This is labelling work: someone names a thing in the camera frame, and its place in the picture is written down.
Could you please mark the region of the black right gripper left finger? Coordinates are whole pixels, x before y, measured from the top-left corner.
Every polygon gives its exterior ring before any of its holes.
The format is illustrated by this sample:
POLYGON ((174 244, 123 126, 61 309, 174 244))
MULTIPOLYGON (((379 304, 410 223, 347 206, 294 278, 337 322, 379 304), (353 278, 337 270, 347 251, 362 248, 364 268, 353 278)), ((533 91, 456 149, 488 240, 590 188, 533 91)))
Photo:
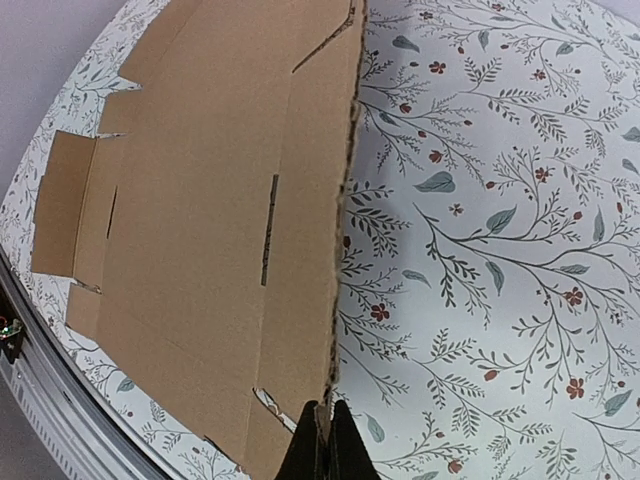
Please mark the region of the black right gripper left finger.
POLYGON ((320 441, 315 400, 307 402, 281 465, 281 480, 320 478, 320 441))

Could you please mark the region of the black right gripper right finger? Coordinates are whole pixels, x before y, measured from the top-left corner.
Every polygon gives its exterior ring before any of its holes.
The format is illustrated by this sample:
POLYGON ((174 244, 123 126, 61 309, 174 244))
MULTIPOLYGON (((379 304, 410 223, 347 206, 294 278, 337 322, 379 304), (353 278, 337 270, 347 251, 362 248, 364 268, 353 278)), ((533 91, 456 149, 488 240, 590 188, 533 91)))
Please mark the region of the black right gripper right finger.
POLYGON ((376 470, 344 400, 334 405, 328 453, 329 479, 376 480, 376 470))

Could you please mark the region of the brown cardboard box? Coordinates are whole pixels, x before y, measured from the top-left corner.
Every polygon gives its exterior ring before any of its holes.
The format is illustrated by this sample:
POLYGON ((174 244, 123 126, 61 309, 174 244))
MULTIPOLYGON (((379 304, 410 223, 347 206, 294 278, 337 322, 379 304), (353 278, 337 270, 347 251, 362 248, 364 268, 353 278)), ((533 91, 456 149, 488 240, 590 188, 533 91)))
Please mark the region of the brown cardboard box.
POLYGON ((54 137, 31 268, 67 325, 254 479, 334 380, 360 1, 172 1, 121 66, 98 134, 54 137))

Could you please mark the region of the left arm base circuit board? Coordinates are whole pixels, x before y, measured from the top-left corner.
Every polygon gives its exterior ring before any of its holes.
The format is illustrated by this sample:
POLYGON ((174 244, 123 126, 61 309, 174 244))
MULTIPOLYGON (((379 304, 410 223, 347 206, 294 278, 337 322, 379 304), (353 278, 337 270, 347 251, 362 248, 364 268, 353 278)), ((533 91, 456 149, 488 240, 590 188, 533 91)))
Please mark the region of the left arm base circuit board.
POLYGON ((10 364, 13 364, 21 353, 24 339, 24 325, 18 318, 0 317, 1 353, 10 364))

